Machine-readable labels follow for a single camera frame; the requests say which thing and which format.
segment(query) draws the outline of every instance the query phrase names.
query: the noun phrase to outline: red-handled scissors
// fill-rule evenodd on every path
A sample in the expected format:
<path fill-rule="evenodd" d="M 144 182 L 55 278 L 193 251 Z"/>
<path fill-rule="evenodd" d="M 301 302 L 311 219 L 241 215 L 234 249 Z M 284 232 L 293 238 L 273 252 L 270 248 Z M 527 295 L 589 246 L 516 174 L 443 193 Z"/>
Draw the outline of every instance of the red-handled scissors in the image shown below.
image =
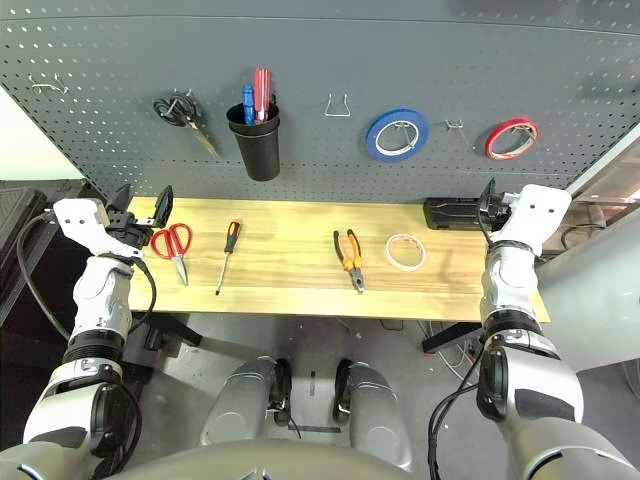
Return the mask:
<path fill-rule="evenodd" d="M 187 232 L 187 242 L 186 244 L 182 243 L 180 239 L 180 235 L 178 234 L 178 229 L 185 230 Z M 164 238 L 164 243 L 166 246 L 166 253 L 162 252 L 158 249 L 156 242 L 159 238 Z M 176 264 L 176 268 L 178 269 L 178 275 L 182 279 L 182 283 L 185 285 L 189 285 L 189 280 L 187 279 L 187 269 L 184 266 L 184 260 L 182 257 L 187 253 L 189 247 L 191 246 L 191 239 L 193 238 L 193 231 L 189 225 L 184 223 L 174 223 L 167 229 L 158 230 L 151 237 L 151 249 L 158 255 L 160 258 L 164 258 L 165 260 L 171 260 Z"/>

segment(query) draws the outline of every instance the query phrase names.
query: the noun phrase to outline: white wall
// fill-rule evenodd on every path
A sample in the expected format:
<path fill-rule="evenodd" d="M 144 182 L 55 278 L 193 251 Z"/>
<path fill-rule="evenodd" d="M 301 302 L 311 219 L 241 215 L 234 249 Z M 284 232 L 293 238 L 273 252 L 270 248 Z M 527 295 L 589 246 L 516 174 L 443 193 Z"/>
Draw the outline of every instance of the white wall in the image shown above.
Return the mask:
<path fill-rule="evenodd" d="M 544 334 L 577 371 L 640 356 L 638 238 L 635 210 L 536 270 L 551 317 Z"/>
<path fill-rule="evenodd" d="M 63 178 L 82 174 L 0 88 L 0 180 Z"/>

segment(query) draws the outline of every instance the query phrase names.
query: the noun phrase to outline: wooden tabletop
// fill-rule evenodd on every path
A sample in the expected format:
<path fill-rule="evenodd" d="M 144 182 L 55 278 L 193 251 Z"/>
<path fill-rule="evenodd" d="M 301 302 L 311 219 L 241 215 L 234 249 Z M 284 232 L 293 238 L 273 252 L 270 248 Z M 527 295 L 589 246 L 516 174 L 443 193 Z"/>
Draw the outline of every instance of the wooden tabletop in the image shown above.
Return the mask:
<path fill-rule="evenodd" d="M 150 216 L 154 202 L 137 197 L 130 210 L 137 217 Z M 242 231 L 216 296 L 227 228 L 236 219 Z M 482 235 L 429 230 L 420 205 L 176 198 L 173 223 L 186 223 L 194 231 L 184 257 L 189 285 L 182 285 L 172 262 L 145 249 L 158 288 L 156 311 L 479 320 Z M 348 228 L 362 247 L 362 295 L 333 248 L 333 231 L 339 230 L 343 248 L 351 252 Z M 426 263 L 417 272 L 400 272 L 386 260 L 386 241 L 396 233 L 412 234 L 424 243 Z M 147 280 L 137 273 L 131 282 L 131 309 L 144 311 L 149 300 Z M 539 296 L 534 302 L 539 319 L 548 321 Z"/>

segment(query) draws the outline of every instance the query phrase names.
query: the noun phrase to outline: gray pegboard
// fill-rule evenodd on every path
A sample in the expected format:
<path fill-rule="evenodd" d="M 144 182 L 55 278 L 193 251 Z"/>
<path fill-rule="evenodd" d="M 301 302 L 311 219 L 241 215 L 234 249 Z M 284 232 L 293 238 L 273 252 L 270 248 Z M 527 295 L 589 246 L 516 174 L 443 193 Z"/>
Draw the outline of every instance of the gray pegboard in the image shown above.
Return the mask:
<path fill-rule="evenodd" d="M 408 20 L 640 33 L 640 3 L 634 0 L 3 0 L 0 7 L 0 18 L 14 20 L 121 16 Z"/>
<path fill-rule="evenodd" d="M 107 195 L 123 179 L 148 195 L 172 183 L 180 196 L 355 202 L 474 196 L 492 176 L 505 190 L 531 182 L 566 187 L 638 118 L 635 35 L 464 23 L 469 19 L 151 16 L 172 13 L 175 6 L 168 2 L 153 12 L 110 2 L 105 18 L 104 4 L 49 12 L 44 4 L 20 3 L 31 14 L 14 9 L 13 15 L 10 7 L 12 19 L 0 23 L 2 85 Z M 298 3 L 318 8 L 317 2 Z M 413 8 L 423 3 L 429 2 L 412 2 Z M 241 4 L 219 5 L 240 15 Z M 204 2 L 185 5 L 194 15 L 209 8 Z M 593 13 L 586 2 L 581 5 Z M 273 6 L 277 12 L 282 5 Z M 613 6 L 607 11 L 621 9 L 628 21 L 632 14 L 640 17 L 636 7 Z M 370 15 L 381 13 L 374 7 L 367 9 Z M 39 16 L 60 18 L 33 18 L 42 8 Z M 123 8 L 148 16 L 119 17 Z M 282 116 L 282 173 L 264 184 L 246 176 L 224 118 L 257 64 L 274 72 Z M 51 79 L 54 73 L 69 94 L 31 91 L 29 74 Z M 155 116 L 152 100 L 172 88 L 193 89 L 219 158 L 209 157 L 186 130 Z M 349 94 L 350 118 L 323 116 L 329 92 L 334 98 Z M 377 115 L 403 106 L 429 118 L 431 136 L 416 157 L 380 164 L 366 153 L 364 134 Z M 489 129 L 523 114 L 541 127 L 536 149 L 511 162 L 485 158 L 482 141 Z M 445 119 L 462 119 L 478 149 L 447 132 Z"/>

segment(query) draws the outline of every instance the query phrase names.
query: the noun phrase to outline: red tape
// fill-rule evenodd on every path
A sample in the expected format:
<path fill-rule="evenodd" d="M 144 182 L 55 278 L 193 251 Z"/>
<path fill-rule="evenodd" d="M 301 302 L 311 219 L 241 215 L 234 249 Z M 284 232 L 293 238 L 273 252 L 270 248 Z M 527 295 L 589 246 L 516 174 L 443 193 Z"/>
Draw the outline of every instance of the red tape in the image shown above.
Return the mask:
<path fill-rule="evenodd" d="M 496 142 L 498 137 L 503 133 L 506 133 L 514 128 L 523 129 L 527 132 L 527 140 L 520 145 L 519 147 L 503 153 L 497 153 L 493 151 L 493 144 Z M 512 160 L 514 158 L 518 158 L 521 155 L 524 155 L 529 150 L 533 148 L 536 144 L 536 140 L 540 135 L 540 130 L 538 129 L 538 125 L 533 120 L 530 120 L 526 117 L 514 118 L 512 120 L 507 120 L 504 123 L 498 125 L 487 137 L 487 141 L 484 144 L 484 153 L 492 160 Z"/>

